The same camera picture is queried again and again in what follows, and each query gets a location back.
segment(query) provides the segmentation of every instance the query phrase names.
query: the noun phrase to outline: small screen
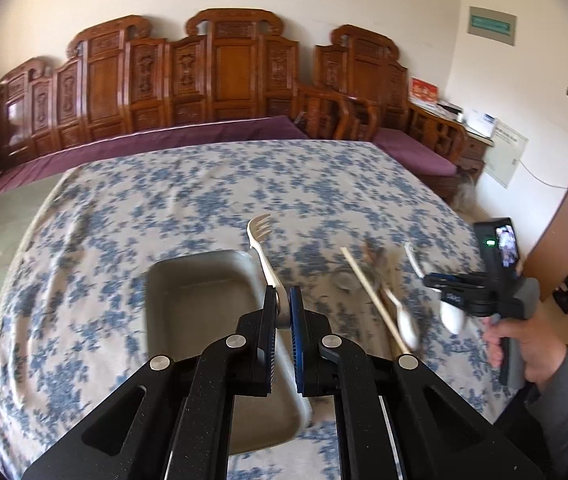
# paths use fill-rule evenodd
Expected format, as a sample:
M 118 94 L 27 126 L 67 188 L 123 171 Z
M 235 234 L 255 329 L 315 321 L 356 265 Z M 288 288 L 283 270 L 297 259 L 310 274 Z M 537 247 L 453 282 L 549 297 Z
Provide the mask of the small screen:
M 508 269 L 520 259 L 518 245 L 515 241 L 515 231 L 513 231 L 512 226 L 505 225 L 497 227 L 495 234 L 497 235 L 497 246 L 502 255 L 502 267 Z

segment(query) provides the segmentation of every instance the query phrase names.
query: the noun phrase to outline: purple cushion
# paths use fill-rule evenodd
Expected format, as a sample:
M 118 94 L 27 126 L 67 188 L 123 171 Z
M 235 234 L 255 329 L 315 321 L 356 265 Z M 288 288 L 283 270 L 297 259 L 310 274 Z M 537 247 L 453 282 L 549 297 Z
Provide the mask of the purple cushion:
M 198 144 L 272 139 L 302 140 L 308 139 L 308 136 L 298 130 L 288 117 L 277 116 L 158 128 L 132 135 L 110 137 L 50 153 L 5 171 L 0 176 L 0 194 L 95 160 Z
M 373 143 L 416 175 L 454 176 L 457 168 L 441 155 L 429 150 L 400 130 L 379 128 Z

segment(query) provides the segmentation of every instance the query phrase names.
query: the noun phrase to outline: paper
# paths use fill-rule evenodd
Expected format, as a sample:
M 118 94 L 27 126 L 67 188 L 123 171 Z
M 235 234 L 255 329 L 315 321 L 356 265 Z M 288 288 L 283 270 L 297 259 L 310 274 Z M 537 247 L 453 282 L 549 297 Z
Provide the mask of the paper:
M 438 88 L 431 83 L 411 77 L 409 99 L 419 106 L 434 108 L 438 103 Z
M 495 119 L 488 114 L 471 110 L 466 115 L 466 124 L 482 137 L 490 139 L 495 129 Z
M 494 146 L 486 150 L 484 171 L 504 187 L 509 187 L 528 139 L 501 121 L 496 121 Z

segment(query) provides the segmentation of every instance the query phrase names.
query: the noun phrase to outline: metal screw head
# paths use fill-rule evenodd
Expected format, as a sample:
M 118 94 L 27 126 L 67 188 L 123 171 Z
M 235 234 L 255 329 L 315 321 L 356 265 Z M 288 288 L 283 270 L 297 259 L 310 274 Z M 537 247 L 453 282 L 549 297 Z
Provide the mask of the metal screw head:
M 341 337 L 338 335 L 325 335 L 321 338 L 321 344 L 326 346 L 326 348 L 337 348 L 341 345 Z
M 226 338 L 226 346 L 228 348 L 241 348 L 246 344 L 246 338 L 243 335 L 233 334 Z
M 403 355 L 397 362 L 404 370 L 414 370 L 419 364 L 419 361 L 412 355 Z
M 165 355 L 155 355 L 155 357 L 151 359 L 151 369 L 155 371 L 168 368 L 169 364 L 171 364 L 171 360 L 168 359 Z

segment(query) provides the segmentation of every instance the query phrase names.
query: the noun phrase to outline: white cable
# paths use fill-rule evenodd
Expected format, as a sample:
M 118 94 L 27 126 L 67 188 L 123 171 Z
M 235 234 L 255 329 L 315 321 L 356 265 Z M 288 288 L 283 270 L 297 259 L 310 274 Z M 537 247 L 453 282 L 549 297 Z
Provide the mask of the white cable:
M 544 182 L 541 178 L 536 177 L 532 171 L 530 171 L 530 169 L 528 169 L 526 167 L 526 164 L 524 164 L 521 160 L 520 160 L 520 164 L 522 165 L 522 168 L 524 168 L 526 171 L 528 171 L 528 173 L 530 173 L 530 176 L 532 176 L 535 180 L 537 180 L 538 182 L 541 182 L 542 184 L 544 184 L 545 186 L 548 187 L 554 187 L 555 189 L 563 189 L 563 190 L 567 190 L 567 187 L 563 187 L 563 186 L 554 186 L 553 184 L 549 184 L 548 182 Z

